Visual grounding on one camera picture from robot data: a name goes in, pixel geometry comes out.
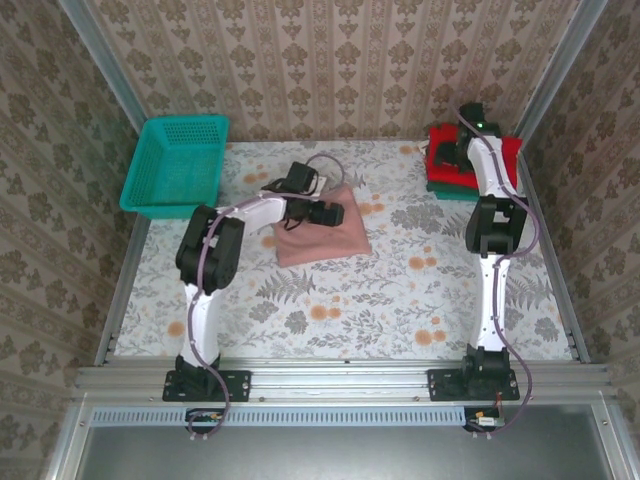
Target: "metal extrusion bar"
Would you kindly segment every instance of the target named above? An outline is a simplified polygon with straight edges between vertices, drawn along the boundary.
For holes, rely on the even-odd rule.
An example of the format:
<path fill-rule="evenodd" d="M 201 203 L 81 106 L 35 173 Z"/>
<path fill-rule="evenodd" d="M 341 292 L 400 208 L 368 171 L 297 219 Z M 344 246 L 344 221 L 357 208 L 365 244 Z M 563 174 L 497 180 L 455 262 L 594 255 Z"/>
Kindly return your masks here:
<path fill-rule="evenodd" d="M 80 371 L 74 401 L 92 405 L 168 406 L 162 386 L 172 361 L 147 360 L 144 365 L 109 365 Z M 456 361 L 273 361 L 225 359 L 222 369 L 252 371 L 247 405 L 415 406 L 430 403 L 426 371 L 455 368 Z M 604 365 L 573 362 L 531 362 L 534 404 L 585 404 L 613 401 L 614 391 Z M 518 379 L 524 374 L 516 368 Z M 444 406 L 483 405 L 486 402 L 445 402 Z M 194 402 L 189 406 L 219 405 Z"/>
<path fill-rule="evenodd" d="M 556 302 L 558 303 L 558 310 L 560 312 L 562 322 L 565 325 L 565 328 L 569 328 L 571 330 L 571 337 L 575 343 L 578 359 L 583 363 L 588 363 L 591 360 L 589 358 L 589 352 L 587 351 L 587 345 L 584 341 L 584 337 L 582 336 L 578 317 L 576 317 L 576 312 L 573 309 L 573 304 L 569 297 L 569 290 L 567 290 L 567 285 L 564 281 L 564 277 L 562 276 L 560 262 L 558 262 L 558 257 L 556 256 L 556 252 L 553 248 L 551 234 L 549 233 L 547 223 L 544 220 L 542 208 L 540 207 L 540 202 L 533 186 L 533 180 L 531 179 L 531 174 L 529 173 L 529 168 L 527 167 L 527 162 L 522 152 L 519 154 L 518 164 L 520 166 L 520 178 L 527 194 L 527 198 L 529 199 L 529 205 L 533 208 L 533 211 L 536 212 L 536 215 L 540 220 L 540 249 L 542 250 L 542 255 L 544 256 L 547 264 L 549 280 L 551 281 Z"/>
<path fill-rule="evenodd" d="M 608 404 L 603 398 L 592 405 L 592 410 L 613 478 L 640 478 L 638 456 L 620 406 Z"/>
<path fill-rule="evenodd" d="M 47 480 L 75 479 L 89 435 L 93 408 L 70 406 L 47 472 Z"/>
<path fill-rule="evenodd" d="M 115 343 L 112 342 L 112 340 L 114 339 L 116 331 L 120 329 L 124 314 L 127 310 L 127 302 L 129 301 L 133 281 L 136 278 L 136 271 L 138 270 L 140 257 L 144 250 L 144 243 L 150 224 L 151 220 L 143 215 L 136 217 L 136 222 L 131 231 L 131 239 L 129 240 L 127 253 L 122 262 L 122 270 L 120 271 L 116 290 L 113 295 L 113 300 L 111 301 L 111 307 L 107 314 L 107 321 L 105 322 L 102 337 L 100 338 L 100 345 L 98 346 L 94 365 L 102 365 L 109 351 L 115 349 Z"/>

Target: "table surface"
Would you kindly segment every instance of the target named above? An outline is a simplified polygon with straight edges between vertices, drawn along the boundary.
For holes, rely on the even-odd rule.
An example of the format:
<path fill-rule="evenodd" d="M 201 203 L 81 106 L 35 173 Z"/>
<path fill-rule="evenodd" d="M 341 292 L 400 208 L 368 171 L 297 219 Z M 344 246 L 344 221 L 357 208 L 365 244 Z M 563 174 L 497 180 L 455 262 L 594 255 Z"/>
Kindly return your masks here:
<path fill-rule="evenodd" d="M 464 246 L 474 204 L 439 201 L 406 141 L 237 143 L 228 146 L 220 205 L 246 199 L 293 161 L 318 152 L 340 159 L 363 215 L 373 254 L 277 266 L 273 231 L 242 245 L 226 292 L 221 351 L 240 358 L 457 359 L 469 341 L 478 296 L 476 259 Z M 314 165 L 331 181 L 329 160 Z M 186 306 L 174 265 L 187 221 L 151 222 L 116 355 L 181 349 Z M 533 234 L 528 221 L 521 247 Z M 571 353 L 539 247 L 512 262 L 506 335 L 526 359 Z"/>

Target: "teal plastic basket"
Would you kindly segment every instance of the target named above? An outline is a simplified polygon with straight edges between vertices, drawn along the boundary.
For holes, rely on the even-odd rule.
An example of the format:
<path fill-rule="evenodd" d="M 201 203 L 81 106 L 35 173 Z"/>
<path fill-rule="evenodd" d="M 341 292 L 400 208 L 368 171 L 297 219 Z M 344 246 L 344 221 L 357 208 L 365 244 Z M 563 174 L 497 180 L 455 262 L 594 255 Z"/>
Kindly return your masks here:
<path fill-rule="evenodd" d="M 214 207 L 228 132 L 222 115 L 147 120 L 120 207 L 148 218 L 190 218 L 198 205 Z"/>

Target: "patterned wallpaper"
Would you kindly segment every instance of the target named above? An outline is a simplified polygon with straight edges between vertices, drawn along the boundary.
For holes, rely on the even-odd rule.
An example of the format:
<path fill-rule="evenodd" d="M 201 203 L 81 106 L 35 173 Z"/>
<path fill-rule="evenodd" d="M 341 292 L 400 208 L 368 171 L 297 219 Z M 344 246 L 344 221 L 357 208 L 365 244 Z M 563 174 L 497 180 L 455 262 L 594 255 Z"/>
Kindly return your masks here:
<path fill-rule="evenodd" d="M 148 116 L 230 139 L 419 138 L 454 92 L 515 127 L 577 0 L 87 0 Z"/>
<path fill-rule="evenodd" d="M 610 1 L 526 151 L 590 353 L 611 364 L 637 440 L 639 31 L 640 2 Z"/>
<path fill-rule="evenodd" d="M 0 478 L 38 478 L 93 362 L 135 133 L 56 1 L 0 1 Z"/>

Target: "green towel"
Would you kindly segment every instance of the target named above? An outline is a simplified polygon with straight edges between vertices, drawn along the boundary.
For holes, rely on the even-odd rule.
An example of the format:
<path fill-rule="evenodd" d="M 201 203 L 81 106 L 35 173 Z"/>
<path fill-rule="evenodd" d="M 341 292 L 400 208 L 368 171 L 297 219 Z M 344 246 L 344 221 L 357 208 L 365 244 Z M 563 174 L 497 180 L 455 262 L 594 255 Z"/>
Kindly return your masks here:
<path fill-rule="evenodd" d="M 438 200 L 478 201 L 478 190 L 475 188 L 451 185 L 449 183 L 428 182 L 427 191 L 434 192 Z"/>
<path fill-rule="evenodd" d="M 455 193 L 455 192 L 436 192 L 436 198 L 438 200 L 459 200 L 461 202 L 473 202 L 478 201 L 478 195 L 469 195 L 468 193 Z"/>
<path fill-rule="evenodd" d="M 478 198 L 478 190 L 470 187 L 462 187 L 460 185 L 452 185 L 450 183 L 440 182 L 428 182 L 427 192 L 435 193 L 457 193 L 463 195 L 469 195 L 471 197 Z"/>

